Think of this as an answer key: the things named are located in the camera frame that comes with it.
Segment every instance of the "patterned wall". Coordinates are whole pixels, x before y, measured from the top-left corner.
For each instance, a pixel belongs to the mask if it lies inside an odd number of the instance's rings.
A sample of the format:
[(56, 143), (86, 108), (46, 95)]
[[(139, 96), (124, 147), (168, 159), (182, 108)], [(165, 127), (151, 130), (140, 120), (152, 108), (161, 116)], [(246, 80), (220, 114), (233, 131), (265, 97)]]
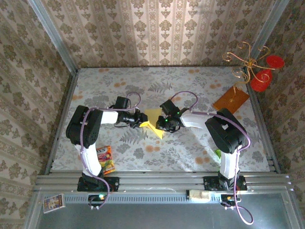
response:
[(79, 68), (223, 65), (274, 0), (42, 0)]
[(290, 173), (305, 215), (305, 1), (290, 1), (267, 46), (285, 60), (260, 106), (281, 170)]
[(69, 72), (25, 0), (0, 0), (0, 228), (22, 228)]

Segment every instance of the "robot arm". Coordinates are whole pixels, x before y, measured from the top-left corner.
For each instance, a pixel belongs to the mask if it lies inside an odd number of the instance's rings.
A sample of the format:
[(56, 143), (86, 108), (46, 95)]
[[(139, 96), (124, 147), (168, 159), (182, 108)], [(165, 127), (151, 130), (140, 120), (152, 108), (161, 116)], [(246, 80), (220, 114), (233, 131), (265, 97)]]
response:
[[(128, 101), (128, 98), (118, 97), (115, 105), (112, 105), (110, 108), (126, 109)], [(67, 138), (71, 140), (71, 143), (79, 153), (81, 153), (81, 125), (88, 110), (89, 108), (86, 106), (78, 106), (66, 130)], [(138, 109), (136, 109), (133, 114), (127, 111), (102, 111), (98, 109), (90, 111), (82, 134), (84, 145), (81, 155), (81, 160), (83, 160), (83, 171), (82, 177), (79, 180), (78, 191), (87, 191), (80, 188), (88, 187), (87, 184), (90, 184), (89, 189), (91, 191), (102, 189), (101, 186), (103, 186), (103, 184), (91, 176), (91, 174), (93, 174), (94, 176), (103, 178), (103, 170), (99, 163), (95, 147), (101, 125), (124, 122), (131, 128), (136, 128), (139, 127), (141, 123), (147, 121), (147, 115), (141, 113)]]
[[(221, 166), (218, 174), (219, 183), (223, 189), (232, 189), (235, 168), (239, 171), (239, 167), (236, 165), (237, 150), (243, 144), (244, 135), (230, 122), (215, 116), (207, 119), (201, 114), (191, 113), (187, 108), (180, 110), (171, 100), (167, 100), (160, 107), (167, 117), (159, 116), (156, 124), (157, 129), (174, 133), (180, 127), (204, 128), (206, 126), (208, 128), (216, 146), (222, 152)], [(245, 131), (229, 110), (223, 108), (217, 114), (238, 124)]]

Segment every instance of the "red circular object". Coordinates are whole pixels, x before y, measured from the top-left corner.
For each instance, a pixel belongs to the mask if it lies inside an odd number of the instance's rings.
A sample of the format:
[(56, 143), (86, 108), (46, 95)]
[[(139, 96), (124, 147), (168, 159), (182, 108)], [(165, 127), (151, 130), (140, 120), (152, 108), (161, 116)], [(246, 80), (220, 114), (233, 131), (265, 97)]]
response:
[(266, 57), (267, 64), (272, 68), (283, 68), (285, 65), (284, 60), (280, 56), (271, 55)]
[(272, 73), (270, 69), (266, 69), (266, 70), (262, 70), (260, 72), (258, 72), (256, 74), (256, 77), (264, 82), (260, 82), (259, 80), (257, 80), (256, 78), (254, 78), (251, 82), (250, 85), (252, 87), (253, 90), (257, 91), (257, 92), (263, 92), (264, 90), (267, 89), (267, 87), (269, 86), (269, 84), (271, 83), (272, 80)]

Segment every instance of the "small card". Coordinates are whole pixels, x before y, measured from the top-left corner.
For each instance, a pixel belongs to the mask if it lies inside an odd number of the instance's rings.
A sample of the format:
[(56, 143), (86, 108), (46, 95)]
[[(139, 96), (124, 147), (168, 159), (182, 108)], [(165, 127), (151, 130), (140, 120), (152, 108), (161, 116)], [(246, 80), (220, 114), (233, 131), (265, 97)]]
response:
[(43, 201), (43, 213), (45, 214), (50, 211), (64, 208), (65, 206), (65, 197), (63, 194), (59, 194)]

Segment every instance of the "yellow paper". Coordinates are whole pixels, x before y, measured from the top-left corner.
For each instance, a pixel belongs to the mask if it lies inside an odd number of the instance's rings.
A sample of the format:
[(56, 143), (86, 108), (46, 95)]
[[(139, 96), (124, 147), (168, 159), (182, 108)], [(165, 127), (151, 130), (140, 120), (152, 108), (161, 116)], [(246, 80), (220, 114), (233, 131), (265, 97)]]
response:
[(162, 113), (162, 110), (161, 108), (157, 108), (157, 109), (148, 109), (148, 110), (145, 110), (144, 112), (147, 117), (148, 117), (148, 122), (145, 122), (145, 123), (142, 123), (140, 125), (140, 127), (143, 127), (143, 126), (149, 126), (155, 133), (156, 135), (162, 139), (162, 136), (163, 136), (163, 131), (162, 130), (157, 130), (156, 129), (156, 123), (158, 121), (158, 118), (159, 116), (161, 115)]

